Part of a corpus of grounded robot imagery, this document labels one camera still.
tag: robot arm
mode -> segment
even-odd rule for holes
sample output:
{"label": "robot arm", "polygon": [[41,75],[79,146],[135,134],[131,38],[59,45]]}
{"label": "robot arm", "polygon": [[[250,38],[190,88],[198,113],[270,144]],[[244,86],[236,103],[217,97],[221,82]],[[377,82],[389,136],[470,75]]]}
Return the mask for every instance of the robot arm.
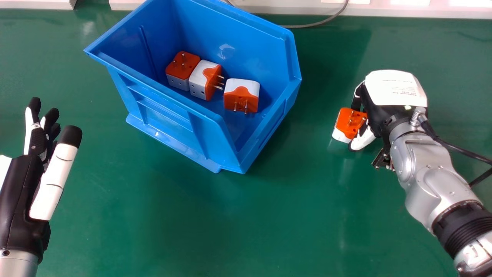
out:
{"label": "robot arm", "polygon": [[407,72],[374,71],[356,89],[351,108],[367,113],[367,119],[352,126],[356,134],[344,132],[339,139],[341,126],[353,122],[339,115],[333,137],[349,141],[352,151],[382,138],[373,166],[396,173],[408,212],[439,239],[460,276],[492,275],[492,213],[455,171],[449,145],[430,127],[418,80]]}
{"label": "robot arm", "polygon": [[41,102],[26,108],[24,155],[0,156],[0,277],[33,277],[48,247],[48,220],[82,140],[82,131],[66,126],[60,133],[59,113],[51,109],[41,120]]}

